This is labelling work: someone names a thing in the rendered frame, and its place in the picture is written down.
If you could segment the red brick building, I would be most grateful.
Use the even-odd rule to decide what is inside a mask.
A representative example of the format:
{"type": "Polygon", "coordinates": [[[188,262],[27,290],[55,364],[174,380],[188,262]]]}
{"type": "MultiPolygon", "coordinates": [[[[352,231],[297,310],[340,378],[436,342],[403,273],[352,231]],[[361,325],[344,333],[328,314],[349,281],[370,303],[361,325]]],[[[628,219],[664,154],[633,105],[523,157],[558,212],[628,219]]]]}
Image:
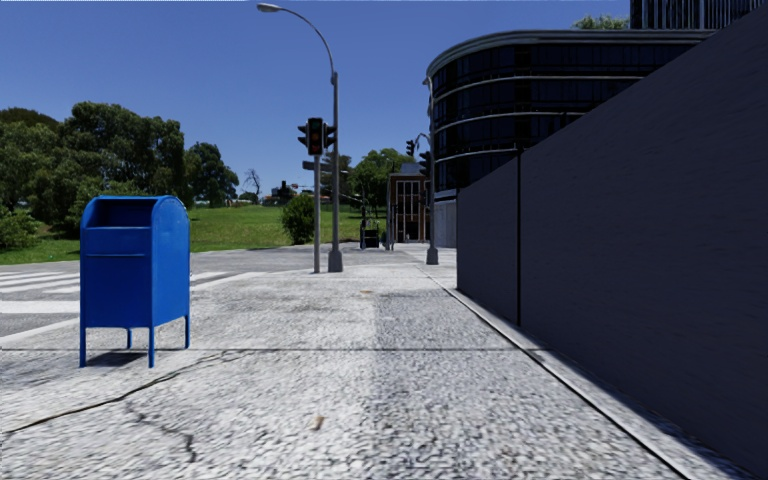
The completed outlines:
{"type": "Polygon", "coordinates": [[[388,175],[388,236],[394,243],[428,243],[430,182],[418,163],[388,175]]]}

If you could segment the traffic light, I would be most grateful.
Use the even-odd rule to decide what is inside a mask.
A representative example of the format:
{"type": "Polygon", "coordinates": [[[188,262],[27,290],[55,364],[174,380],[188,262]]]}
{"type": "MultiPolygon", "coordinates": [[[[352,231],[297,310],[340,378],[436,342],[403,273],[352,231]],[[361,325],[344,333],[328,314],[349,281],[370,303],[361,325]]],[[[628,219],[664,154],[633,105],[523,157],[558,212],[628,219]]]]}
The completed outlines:
{"type": "Polygon", "coordinates": [[[307,153],[313,158],[312,171],[314,179],[314,244],[313,244],[313,271],[320,272],[320,235],[321,235],[321,199],[320,199],[320,161],[324,151],[324,127],[322,118],[308,118],[304,126],[298,129],[302,133],[299,141],[306,146],[307,153]]]}
{"type": "Polygon", "coordinates": [[[434,140],[434,123],[433,123],[433,110],[434,110],[434,90],[432,78],[427,75],[422,82],[429,90],[429,104],[427,110],[427,116],[429,118],[429,134],[419,133],[415,138],[409,140],[407,151],[409,155],[413,155],[419,150],[419,140],[424,139],[429,144],[429,152],[421,155],[420,161],[421,170],[425,173],[427,180],[429,181],[428,189],[428,206],[429,206],[429,247],[427,249],[426,264],[438,265],[439,264],[439,252],[436,247],[436,223],[435,223],[435,180],[434,180],[434,167],[435,159],[433,154],[433,140],[434,140]]]}

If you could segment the trees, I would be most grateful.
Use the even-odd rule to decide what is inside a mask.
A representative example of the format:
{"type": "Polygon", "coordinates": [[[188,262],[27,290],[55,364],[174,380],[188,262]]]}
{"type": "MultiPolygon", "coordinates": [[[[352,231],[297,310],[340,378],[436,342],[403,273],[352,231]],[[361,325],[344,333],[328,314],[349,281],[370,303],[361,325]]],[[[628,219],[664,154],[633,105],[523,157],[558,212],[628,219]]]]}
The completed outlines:
{"type": "Polygon", "coordinates": [[[404,164],[414,164],[412,156],[393,148],[371,150],[356,165],[351,157],[339,156],[339,202],[361,206],[364,199],[368,214],[378,217],[386,204],[386,184],[390,173],[397,173],[404,164]]]}
{"type": "Polygon", "coordinates": [[[0,252],[35,245],[44,225],[78,237],[85,206],[98,195],[172,195],[187,207],[221,207],[238,184],[218,147],[186,146],[173,119],[95,102],[75,104],[62,122],[0,110],[0,252]]]}

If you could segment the grey street lamp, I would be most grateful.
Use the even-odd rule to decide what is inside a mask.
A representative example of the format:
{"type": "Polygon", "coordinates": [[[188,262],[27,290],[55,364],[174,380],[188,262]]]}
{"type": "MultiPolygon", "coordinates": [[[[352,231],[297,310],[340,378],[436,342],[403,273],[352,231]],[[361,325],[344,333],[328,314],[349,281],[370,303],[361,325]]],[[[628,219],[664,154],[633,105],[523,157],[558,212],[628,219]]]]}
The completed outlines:
{"type": "Polygon", "coordinates": [[[331,53],[331,50],[328,46],[328,43],[326,42],[324,36],[322,33],[305,17],[298,14],[295,11],[292,11],[290,9],[286,9],[277,5],[273,4],[267,4],[267,3],[258,3],[257,8],[260,12],[278,12],[278,11],[285,11],[288,13],[291,13],[298,18],[305,21],[308,25],[310,25],[315,32],[319,35],[321,40],[323,41],[323,44],[325,45],[326,51],[329,56],[330,61],[330,68],[331,68],[331,84],[333,85],[333,91],[334,91],[334,106],[333,106],[333,124],[331,126],[327,125],[324,127],[324,151],[326,148],[330,145],[334,146],[334,151],[331,155],[331,176],[332,176],[332,202],[333,202],[333,219],[332,219],[332,248],[329,252],[329,258],[328,258],[328,271],[329,272],[342,272],[343,271],[343,260],[342,260],[342,253],[339,250],[339,189],[338,189],[338,182],[339,182],[339,174],[340,174],[340,168],[338,164],[339,160],[339,147],[336,144],[338,141],[338,72],[334,67],[334,61],[333,56],[331,53]]]}

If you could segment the round green bush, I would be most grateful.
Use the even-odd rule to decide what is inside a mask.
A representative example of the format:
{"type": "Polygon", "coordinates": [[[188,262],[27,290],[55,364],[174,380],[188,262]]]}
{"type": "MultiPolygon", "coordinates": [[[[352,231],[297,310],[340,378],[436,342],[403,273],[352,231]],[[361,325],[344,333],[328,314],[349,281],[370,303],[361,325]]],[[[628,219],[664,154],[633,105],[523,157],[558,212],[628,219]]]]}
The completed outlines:
{"type": "Polygon", "coordinates": [[[292,245],[301,245],[314,237],[314,199],[297,195],[282,209],[280,220],[292,245]]]}

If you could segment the curved glass building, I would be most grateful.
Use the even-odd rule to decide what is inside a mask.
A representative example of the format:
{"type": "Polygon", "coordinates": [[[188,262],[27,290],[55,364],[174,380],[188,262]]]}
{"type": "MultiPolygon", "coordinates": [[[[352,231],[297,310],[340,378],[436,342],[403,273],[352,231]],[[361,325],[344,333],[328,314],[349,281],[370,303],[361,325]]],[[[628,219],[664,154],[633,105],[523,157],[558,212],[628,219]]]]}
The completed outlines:
{"type": "Polygon", "coordinates": [[[517,30],[467,40],[427,69],[439,247],[457,196],[711,36],[709,30],[517,30]]]}

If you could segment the blue letter box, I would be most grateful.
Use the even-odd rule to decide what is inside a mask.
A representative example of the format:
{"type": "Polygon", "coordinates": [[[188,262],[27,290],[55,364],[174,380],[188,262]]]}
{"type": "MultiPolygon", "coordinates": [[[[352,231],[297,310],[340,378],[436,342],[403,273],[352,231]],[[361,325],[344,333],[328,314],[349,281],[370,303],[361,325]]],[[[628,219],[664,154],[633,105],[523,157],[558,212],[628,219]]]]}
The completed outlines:
{"type": "Polygon", "coordinates": [[[97,196],[80,222],[80,355],[86,365],[89,328],[149,330],[182,318],[191,343],[190,223],[183,203],[166,196],[97,196]]]}

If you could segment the dark building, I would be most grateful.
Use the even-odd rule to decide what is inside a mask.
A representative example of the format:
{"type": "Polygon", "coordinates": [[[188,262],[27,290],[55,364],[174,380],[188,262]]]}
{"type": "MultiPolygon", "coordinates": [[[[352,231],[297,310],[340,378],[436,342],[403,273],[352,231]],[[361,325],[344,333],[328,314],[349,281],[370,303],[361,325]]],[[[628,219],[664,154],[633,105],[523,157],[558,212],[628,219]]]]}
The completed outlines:
{"type": "Polygon", "coordinates": [[[768,480],[768,5],[457,206],[463,293],[768,480]]]}

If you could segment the glass tower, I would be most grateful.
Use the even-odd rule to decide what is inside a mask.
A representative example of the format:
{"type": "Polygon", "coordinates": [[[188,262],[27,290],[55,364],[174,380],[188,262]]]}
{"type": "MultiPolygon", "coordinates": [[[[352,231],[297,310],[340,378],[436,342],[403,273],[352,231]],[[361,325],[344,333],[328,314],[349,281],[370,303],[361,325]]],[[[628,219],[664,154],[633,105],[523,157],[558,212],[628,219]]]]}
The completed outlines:
{"type": "Polygon", "coordinates": [[[630,0],[629,28],[635,30],[717,30],[766,0],[630,0]]]}

